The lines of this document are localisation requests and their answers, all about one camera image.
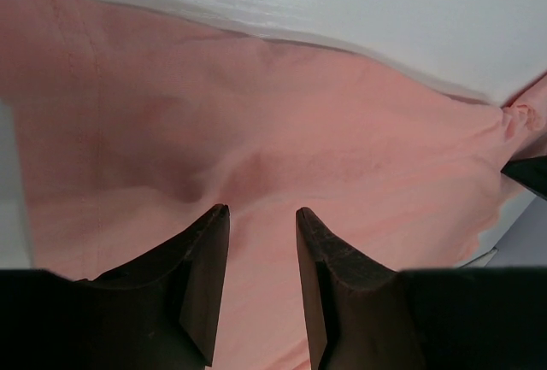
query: pink shirt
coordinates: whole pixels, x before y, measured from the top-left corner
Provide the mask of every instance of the pink shirt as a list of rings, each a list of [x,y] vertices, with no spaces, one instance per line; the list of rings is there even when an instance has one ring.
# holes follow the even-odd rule
[[[500,109],[362,56],[91,0],[0,0],[0,21],[40,267],[93,278],[230,205],[217,370],[309,368],[297,208],[389,267],[452,266],[545,131],[547,79]]]

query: white surface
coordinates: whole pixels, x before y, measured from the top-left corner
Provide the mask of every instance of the white surface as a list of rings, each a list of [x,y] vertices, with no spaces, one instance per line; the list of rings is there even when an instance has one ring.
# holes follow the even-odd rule
[[[457,266],[465,265],[490,252],[535,198],[536,196],[530,191],[523,191],[520,195],[508,200],[500,210],[498,223],[479,235],[479,248],[470,258],[461,261]]]
[[[547,202],[533,203],[497,244],[488,267],[547,266]]]
[[[26,208],[9,108],[0,103],[0,268],[29,268]]]
[[[471,261],[462,267],[485,267],[493,259],[496,253],[497,249],[494,248],[490,252],[482,255],[481,257],[478,257],[474,261]]]
[[[106,0],[355,50],[496,104],[547,70],[547,0]]]

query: dark brown object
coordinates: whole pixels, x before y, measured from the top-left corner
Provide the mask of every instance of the dark brown object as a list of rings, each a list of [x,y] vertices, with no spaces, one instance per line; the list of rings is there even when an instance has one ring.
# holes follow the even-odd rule
[[[1,368],[202,370],[210,366],[229,213],[192,226],[93,281],[0,272]]]
[[[547,269],[395,273],[297,212],[313,370],[547,368]]]
[[[547,200],[547,156],[509,161],[502,173]]]

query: stitching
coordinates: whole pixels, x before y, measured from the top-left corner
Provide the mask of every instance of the stitching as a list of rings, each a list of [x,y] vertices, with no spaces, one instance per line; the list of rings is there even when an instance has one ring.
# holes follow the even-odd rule
[[[61,35],[61,38],[62,38],[62,42],[63,42],[63,45],[64,45],[64,49],[62,50],[62,53],[64,54],[64,56],[66,57],[67,61],[68,61],[68,71],[69,71],[69,74],[70,74],[70,79],[73,81],[73,89],[74,89],[74,92],[77,92],[78,91],[78,87],[77,87],[77,84],[79,83],[79,78],[78,76],[76,75],[76,72],[74,70],[74,55],[73,53],[70,52],[70,48],[68,46],[68,41],[67,41],[67,36],[64,32],[64,29],[63,29],[63,26],[62,26],[62,18],[61,18],[61,10],[60,10],[60,7],[59,7],[59,3],[57,0],[50,0],[50,4],[51,4],[51,8],[53,10],[53,14],[54,14],[54,17],[55,17],[55,23],[56,23],[56,26],[57,26],[57,29]],[[77,120],[77,123],[79,125],[79,129],[78,129],[78,155],[77,155],[77,162],[75,164],[75,166],[77,167],[78,171],[79,171],[79,180],[83,180],[84,178],[84,130],[83,130],[83,126],[82,126],[82,123],[83,123],[83,120],[84,120],[84,117],[85,117],[85,112],[84,112],[84,104],[83,103],[76,103],[77,104],[77,111],[76,111],[76,120]],[[80,196],[80,212],[81,213],[84,213],[85,212],[85,196],[82,194]],[[87,262],[87,258],[85,257],[85,248],[86,248],[86,242],[87,242],[87,237],[84,238],[84,240],[82,240],[82,244],[81,244],[81,263],[80,263],[80,271],[81,271],[81,274],[84,274],[86,275],[86,262]]]
[[[83,33],[87,37],[88,44],[91,49],[92,58],[93,58],[93,69],[95,71],[95,76],[97,79],[97,153],[96,153],[96,164],[97,164],[97,175],[96,175],[96,181],[95,185],[97,189],[101,190],[101,172],[103,170],[103,74],[102,69],[98,60],[98,53],[97,53],[97,47],[95,43],[93,42],[93,39],[91,38],[91,34],[89,30],[87,29],[87,25],[85,24],[85,20],[82,17],[81,11],[80,11],[80,4],[79,0],[74,0],[76,4],[76,10],[78,13],[79,20],[83,27]],[[103,232],[103,210],[101,209],[101,201],[100,197],[97,198],[97,249],[96,249],[96,258],[95,258],[95,265],[93,266],[93,273],[95,274],[97,268],[98,268],[98,260],[100,259],[100,255],[102,253],[102,245],[101,245],[101,237]]]

